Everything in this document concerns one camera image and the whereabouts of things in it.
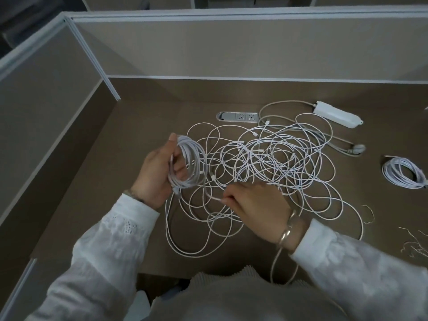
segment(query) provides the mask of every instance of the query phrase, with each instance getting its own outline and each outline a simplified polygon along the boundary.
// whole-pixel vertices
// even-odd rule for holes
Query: silver bangle
[[[293,210],[290,218],[287,221],[287,227],[284,230],[284,232],[281,234],[280,241],[276,245],[277,249],[282,248],[283,243],[286,241],[286,239],[289,237],[290,233],[292,232],[293,224],[291,223],[292,219],[297,216],[296,210]]]

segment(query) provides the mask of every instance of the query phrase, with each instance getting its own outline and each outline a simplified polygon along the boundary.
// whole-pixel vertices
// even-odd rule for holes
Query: beige partition panel
[[[0,81],[0,221],[100,77],[65,27]]]
[[[78,23],[107,75],[428,81],[428,19]]]

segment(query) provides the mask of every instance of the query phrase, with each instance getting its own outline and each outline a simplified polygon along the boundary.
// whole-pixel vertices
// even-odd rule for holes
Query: brown desk surface
[[[131,186],[144,157],[162,145],[171,131],[185,134],[190,126],[201,121],[220,125],[215,115],[221,111],[255,112],[259,109],[259,105],[243,104],[117,103],[32,257],[70,255],[75,241],[107,213],[124,189]],[[308,106],[289,104],[280,105],[270,112],[294,117],[297,113],[310,110]],[[365,144],[367,151],[359,158],[352,158],[326,148],[325,153],[337,169],[332,184],[345,201],[361,212],[364,220],[370,220],[371,214],[361,205],[373,209],[376,222],[365,226],[364,241],[402,259],[428,265],[428,259],[410,259],[400,253],[409,236],[398,229],[398,226],[403,226],[414,232],[421,229],[428,233],[427,190],[394,186],[385,180],[380,170],[382,155],[389,154],[410,158],[428,171],[426,113],[420,109],[371,109],[364,105],[349,108],[349,111],[359,115],[364,124],[353,130],[333,124],[334,133],[355,143]],[[198,128],[190,136],[194,139],[203,137],[208,130],[211,129]],[[238,132],[225,130],[224,135],[233,138]],[[172,233],[175,242],[192,251],[200,248],[208,234],[207,225],[191,221],[179,206],[174,207]],[[205,258],[185,258],[169,247],[165,238],[164,210],[161,208],[159,211],[161,216],[150,237],[141,272],[190,278],[199,271],[228,275],[251,264],[261,275],[268,276],[275,248],[248,229],[244,228],[238,235],[229,238],[220,249]],[[358,219],[350,209],[346,209],[338,220],[325,223],[335,231],[352,237],[357,237],[360,232]],[[214,247],[219,240],[213,237],[209,247]],[[286,280],[293,268],[294,264],[283,254],[277,264],[276,280]]]

